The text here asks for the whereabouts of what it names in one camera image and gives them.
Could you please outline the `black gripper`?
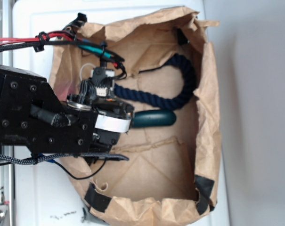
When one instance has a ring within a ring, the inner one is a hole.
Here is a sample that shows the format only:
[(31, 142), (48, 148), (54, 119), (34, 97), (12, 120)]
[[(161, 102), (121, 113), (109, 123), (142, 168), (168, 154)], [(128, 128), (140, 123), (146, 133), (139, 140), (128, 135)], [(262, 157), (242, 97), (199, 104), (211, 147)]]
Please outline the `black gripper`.
[(82, 81), (65, 101), (44, 77), (0, 65), (0, 146), (26, 146), (31, 153), (107, 153), (128, 132), (134, 107)]

